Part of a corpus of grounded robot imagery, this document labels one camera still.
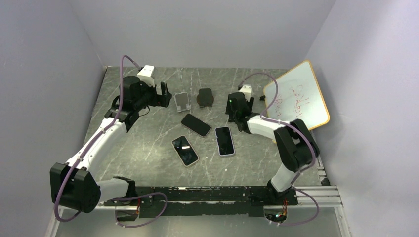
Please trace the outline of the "black phone grey case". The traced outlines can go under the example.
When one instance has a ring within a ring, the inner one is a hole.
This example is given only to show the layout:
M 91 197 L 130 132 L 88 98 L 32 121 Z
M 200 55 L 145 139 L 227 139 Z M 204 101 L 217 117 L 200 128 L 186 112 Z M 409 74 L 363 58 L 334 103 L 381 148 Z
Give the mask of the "black phone grey case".
M 206 137 L 211 131 L 211 126 L 192 114 L 186 114 L 181 124 L 201 137 Z

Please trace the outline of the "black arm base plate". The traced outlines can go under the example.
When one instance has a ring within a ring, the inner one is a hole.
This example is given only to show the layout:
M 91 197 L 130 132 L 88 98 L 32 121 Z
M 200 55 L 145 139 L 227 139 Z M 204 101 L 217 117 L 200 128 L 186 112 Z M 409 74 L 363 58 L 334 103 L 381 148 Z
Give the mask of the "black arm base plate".
M 118 211 L 118 219 L 156 216 L 247 215 L 265 217 L 265 209 L 295 206 L 296 192 L 277 193 L 267 186 L 219 187 L 136 187 L 141 198 L 129 201 L 110 200 L 105 207 Z

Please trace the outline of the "black phone lilac case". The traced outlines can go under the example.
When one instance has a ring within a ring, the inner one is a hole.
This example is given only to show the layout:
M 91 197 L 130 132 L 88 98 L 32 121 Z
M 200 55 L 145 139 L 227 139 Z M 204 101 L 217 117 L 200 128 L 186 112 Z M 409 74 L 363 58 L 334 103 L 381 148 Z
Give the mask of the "black phone lilac case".
M 231 130 L 229 127 L 218 127 L 215 129 L 218 153 L 221 157 L 233 156 L 235 147 Z

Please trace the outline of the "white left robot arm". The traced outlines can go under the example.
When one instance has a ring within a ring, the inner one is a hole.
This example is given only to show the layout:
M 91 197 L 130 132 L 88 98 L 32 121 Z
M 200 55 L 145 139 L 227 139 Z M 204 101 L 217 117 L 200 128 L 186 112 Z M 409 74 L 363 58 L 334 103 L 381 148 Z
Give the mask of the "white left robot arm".
M 120 84 L 122 94 L 114 98 L 92 137 L 65 163 L 55 163 L 51 167 L 51 199 L 57 218 L 60 206 L 80 214 L 90 213 L 100 202 L 119 200 L 124 205 L 131 205 L 136 201 L 133 180 L 115 176 L 110 180 L 95 181 L 94 176 L 110 149 L 139 119 L 141 110 L 169 106 L 172 94 L 164 81 L 160 86 L 161 94 L 158 94 L 155 84 L 148 84 L 137 76 L 124 77 Z

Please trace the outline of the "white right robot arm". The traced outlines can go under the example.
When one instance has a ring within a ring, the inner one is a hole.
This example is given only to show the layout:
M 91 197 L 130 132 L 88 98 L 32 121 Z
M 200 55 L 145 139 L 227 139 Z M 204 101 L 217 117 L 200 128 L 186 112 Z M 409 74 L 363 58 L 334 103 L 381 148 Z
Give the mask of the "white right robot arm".
M 275 140 L 282 164 L 268 181 L 266 196 L 271 204 L 279 204 L 298 176 L 314 165 L 320 150 L 303 120 L 271 119 L 252 112 L 252 103 L 253 98 L 248 101 L 242 92 L 229 94 L 226 114 L 240 132 Z

